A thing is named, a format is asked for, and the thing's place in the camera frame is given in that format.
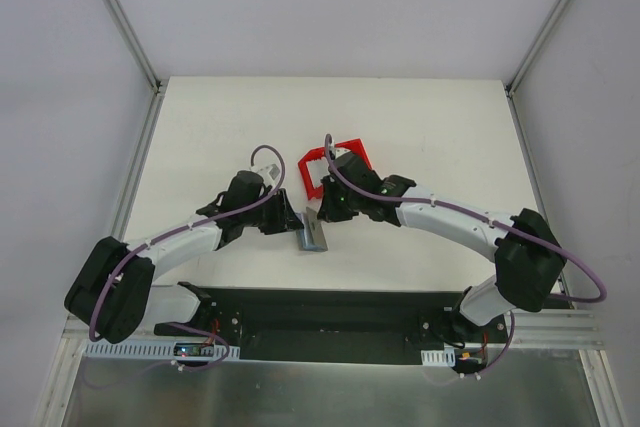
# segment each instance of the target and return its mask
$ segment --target white tabletop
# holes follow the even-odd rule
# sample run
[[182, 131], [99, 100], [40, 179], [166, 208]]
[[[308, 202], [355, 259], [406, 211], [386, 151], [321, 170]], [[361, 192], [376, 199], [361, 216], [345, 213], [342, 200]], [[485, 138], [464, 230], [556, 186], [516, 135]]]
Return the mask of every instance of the white tabletop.
[[[211, 202], [253, 148], [268, 143], [287, 162], [293, 207], [309, 203], [297, 161], [359, 137], [372, 166], [467, 204], [513, 212], [535, 201], [499, 81], [173, 77], [142, 173], [127, 239], [176, 224]], [[258, 163], [275, 161], [260, 154]], [[245, 229], [225, 248], [158, 283], [348, 289], [463, 290], [494, 273], [480, 255], [424, 231], [364, 216], [324, 224], [325, 253], [298, 250], [295, 234]]]

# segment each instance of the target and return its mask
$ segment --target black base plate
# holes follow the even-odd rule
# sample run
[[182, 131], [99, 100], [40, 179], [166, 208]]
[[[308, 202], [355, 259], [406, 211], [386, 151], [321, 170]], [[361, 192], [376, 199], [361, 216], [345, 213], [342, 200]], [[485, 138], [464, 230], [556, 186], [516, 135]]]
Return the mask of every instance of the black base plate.
[[[289, 362], [421, 365], [422, 350], [442, 350], [432, 333], [460, 292], [350, 292], [201, 288], [215, 302], [219, 335], [240, 358]], [[548, 307], [563, 308], [553, 302]], [[507, 340], [504, 317], [467, 343]], [[169, 332], [156, 334], [171, 335]]]

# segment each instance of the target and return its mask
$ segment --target metal floor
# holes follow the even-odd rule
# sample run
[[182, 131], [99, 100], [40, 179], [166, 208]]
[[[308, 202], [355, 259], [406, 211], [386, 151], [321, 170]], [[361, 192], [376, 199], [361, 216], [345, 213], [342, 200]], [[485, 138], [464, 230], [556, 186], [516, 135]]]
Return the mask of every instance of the metal floor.
[[[83, 359], [107, 384], [149, 364]], [[76, 380], [66, 426], [597, 426], [574, 351], [512, 350], [480, 381], [449, 369], [225, 362], [160, 366], [103, 391]]]

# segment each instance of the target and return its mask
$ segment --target gray wall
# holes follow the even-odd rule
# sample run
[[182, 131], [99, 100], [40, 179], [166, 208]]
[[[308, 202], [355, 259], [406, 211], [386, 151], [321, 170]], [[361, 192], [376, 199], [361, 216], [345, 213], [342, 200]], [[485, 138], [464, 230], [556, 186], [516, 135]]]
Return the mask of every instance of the gray wall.
[[101, 0], [0, 0], [0, 425], [28, 425], [150, 91]]
[[609, 287], [594, 309], [631, 425], [640, 425], [639, 36], [640, 0], [576, 0], [516, 95], [551, 223]]
[[555, 0], [120, 0], [170, 75], [509, 80]]

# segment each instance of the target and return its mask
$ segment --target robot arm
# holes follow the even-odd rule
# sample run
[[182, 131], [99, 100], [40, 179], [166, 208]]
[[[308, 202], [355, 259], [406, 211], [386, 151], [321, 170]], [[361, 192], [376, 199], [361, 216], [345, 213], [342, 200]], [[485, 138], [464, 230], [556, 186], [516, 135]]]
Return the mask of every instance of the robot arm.
[[[496, 275], [464, 292], [452, 311], [451, 328], [459, 336], [489, 323], [513, 308], [538, 312], [553, 288], [566, 260], [538, 245], [496, 229], [480, 220], [488, 217], [558, 245], [549, 226], [538, 213], [523, 209], [518, 216], [488, 212], [467, 206], [478, 219], [456, 210], [433, 206], [434, 192], [397, 175], [378, 177], [351, 152], [333, 161], [335, 171], [324, 177], [324, 196], [318, 218], [340, 222], [359, 213], [371, 220], [426, 230], [462, 244], [496, 265]], [[364, 196], [346, 186], [340, 177], [371, 194]], [[446, 203], [446, 199], [437, 197]]]
[[[221, 249], [240, 237], [245, 227], [258, 227], [266, 235], [302, 229], [284, 189], [276, 189], [259, 207], [238, 210], [267, 196], [279, 174], [276, 165], [257, 172], [240, 171], [225, 192], [177, 228], [142, 240], [100, 240], [69, 290], [65, 307], [88, 325], [98, 307], [96, 330], [111, 343], [126, 339], [140, 325], [181, 322], [202, 327], [199, 319], [208, 320], [207, 309], [211, 308], [205, 294], [188, 283], [151, 289], [152, 282], [191, 258]], [[238, 213], [220, 218], [231, 212]], [[210, 221], [214, 216], [219, 220]], [[131, 258], [120, 275], [111, 279], [114, 269], [127, 256]], [[112, 285], [100, 303], [108, 283]]]

